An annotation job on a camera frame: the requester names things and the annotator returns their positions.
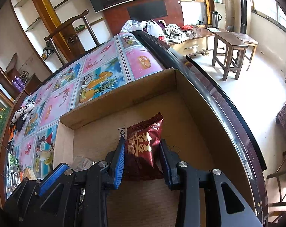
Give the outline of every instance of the drawer handle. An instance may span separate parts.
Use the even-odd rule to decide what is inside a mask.
[[[193,46],[191,46],[191,47],[189,47],[189,48],[185,48],[186,50],[189,50],[189,49],[193,49],[193,48],[197,48],[198,47],[198,44],[195,44],[195,45],[193,45]]]

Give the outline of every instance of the purple bottle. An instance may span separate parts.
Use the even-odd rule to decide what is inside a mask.
[[[18,84],[22,89],[25,88],[25,84],[22,82],[22,80],[21,80],[19,77],[15,76],[15,81],[17,82],[17,84]]]
[[[15,80],[12,80],[12,85],[16,88],[17,91],[21,92],[22,88],[18,85]]]

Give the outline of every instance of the cardboard box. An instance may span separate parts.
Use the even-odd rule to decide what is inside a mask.
[[[179,71],[166,69],[104,94],[60,117],[54,167],[75,156],[103,160],[115,150],[120,128],[161,112],[162,138],[183,161],[201,170],[221,169],[254,208],[248,176],[227,132],[197,89]],[[163,179],[123,181],[107,197],[109,226],[175,226],[179,192]],[[201,200],[201,226],[205,226]]]

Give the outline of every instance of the window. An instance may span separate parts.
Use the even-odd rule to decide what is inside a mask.
[[[278,6],[278,22],[286,28],[286,15],[281,10],[280,6]]]
[[[277,20],[277,9],[275,0],[253,0],[254,9]]]
[[[286,31],[286,15],[275,0],[253,0],[253,10]]]

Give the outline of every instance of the cabinet drawer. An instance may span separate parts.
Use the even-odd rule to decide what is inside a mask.
[[[180,44],[172,45],[172,48],[183,56],[194,54],[206,49],[206,37],[186,40]]]

